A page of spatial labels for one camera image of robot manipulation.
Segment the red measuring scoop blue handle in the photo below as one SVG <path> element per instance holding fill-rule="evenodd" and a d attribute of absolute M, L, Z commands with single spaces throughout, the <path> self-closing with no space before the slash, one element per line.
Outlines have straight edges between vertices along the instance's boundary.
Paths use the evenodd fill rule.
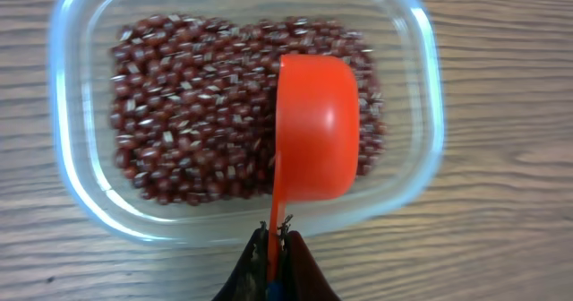
<path fill-rule="evenodd" d="M 267 281 L 278 275 L 278 225 L 289 202 L 336 199 L 354 182 L 360 114 L 356 79 L 334 56 L 280 57 Z"/>

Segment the red adzuki beans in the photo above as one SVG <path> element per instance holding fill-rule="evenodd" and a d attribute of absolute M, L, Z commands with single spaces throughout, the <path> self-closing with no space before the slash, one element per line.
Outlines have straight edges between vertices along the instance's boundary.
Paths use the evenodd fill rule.
<path fill-rule="evenodd" d="M 155 14 L 123 26 L 110 53 L 115 164 L 145 200 L 197 206 L 270 194 L 279 58 L 335 56 L 357 79 L 357 172 L 384 152 L 372 49 L 338 21 L 287 17 L 237 25 Z"/>

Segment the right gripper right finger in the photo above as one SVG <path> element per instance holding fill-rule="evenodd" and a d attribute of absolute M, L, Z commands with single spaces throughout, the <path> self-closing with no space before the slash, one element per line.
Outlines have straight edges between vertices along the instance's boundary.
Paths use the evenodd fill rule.
<path fill-rule="evenodd" d="M 302 235 L 290 229 L 293 215 L 287 215 L 279 229 L 282 251 L 279 258 L 278 281 L 282 300 L 340 301 L 321 268 L 304 242 Z"/>

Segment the clear plastic container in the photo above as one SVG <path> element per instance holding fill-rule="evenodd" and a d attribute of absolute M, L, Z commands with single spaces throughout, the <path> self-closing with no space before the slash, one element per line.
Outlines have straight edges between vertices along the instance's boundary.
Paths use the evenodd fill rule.
<path fill-rule="evenodd" d="M 266 195 L 198 207 L 144 201 L 115 167 L 109 50 L 126 23 L 176 12 L 240 24 L 286 16 L 335 19 L 360 30 L 373 48 L 386 150 L 345 196 L 288 206 L 294 230 L 318 235 L 393 211 L 433 179 L 446 124 L 438 50 L 420 0 L 57 0 L 47 61 L 60 173 L 77 203 L 116 235 L 153 245 L 241 245 L 269 216 Z"/>

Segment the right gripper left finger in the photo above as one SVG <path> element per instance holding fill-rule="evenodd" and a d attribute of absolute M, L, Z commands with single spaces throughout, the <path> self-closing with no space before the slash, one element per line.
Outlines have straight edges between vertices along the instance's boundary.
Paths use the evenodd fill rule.
<path fill-rule="evenodd" d="M 252 232 L 234 269 L 212 301 L 265 301 L 268 230 L 265 221 Z"/>

